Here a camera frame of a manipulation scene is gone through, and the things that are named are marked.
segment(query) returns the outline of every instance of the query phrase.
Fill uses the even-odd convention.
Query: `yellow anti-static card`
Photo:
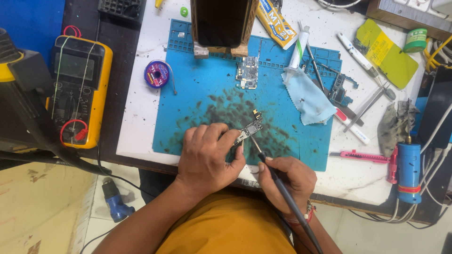
[[[400,89],[406,87],[418,69],[419,64],[395,45],[372,19],[359,27],[353,43],[356,49]]]

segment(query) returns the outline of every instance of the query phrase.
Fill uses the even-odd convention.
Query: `hand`
[[[315,172],[306,166],[306,164],[293,157],[278,157],[274,159],[267,157],[265,163],[270,167],[280,170],[279,177],[281,179],[286,180],[288,178],[288,181],[285,181],[287,189],[300,208],[300,211],[303,214],[306,214],[307,201],[314,191],[315,183],[317,182]],[[267,165],[259,162],[260,186],[270,202],[280,210],[285,217],[296,219],[276,187]]]
[[[242,146],[235,151],[235,159],[230,165],[225,162],[238,136],[240,131],[229,130],[224,123],[188,129],[175,182],[182,184],[184,191],[198,200],[232,183],[246,164]]]

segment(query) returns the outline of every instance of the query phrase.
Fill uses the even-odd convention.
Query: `person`
[[[188,129],[174,181],[118,224],[93,253],[317,253],[267,165],[287,175],[289,192],[303,214],[317,181],[315,172],[293,157],[267,157],[267,165],[259,163],[258,181],[271,204],[243,189],[224,189],[246,164],[242,146],[230,164],[225,162],[239,135],[224,123]],[[293,246],[271,205],[291,222]],[[315,215],[309,225],[325,254],[341,253]]]

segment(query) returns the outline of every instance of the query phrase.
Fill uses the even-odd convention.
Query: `mustard yellow shirt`
[[[157,254],[295,254],[274,211],[263,201],[214,193],[181,217]]]

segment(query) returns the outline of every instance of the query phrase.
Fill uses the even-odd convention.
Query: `phone screen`
[[[198,43],[205,47],[238,47],[250,6],[251,0],[196,0]]]

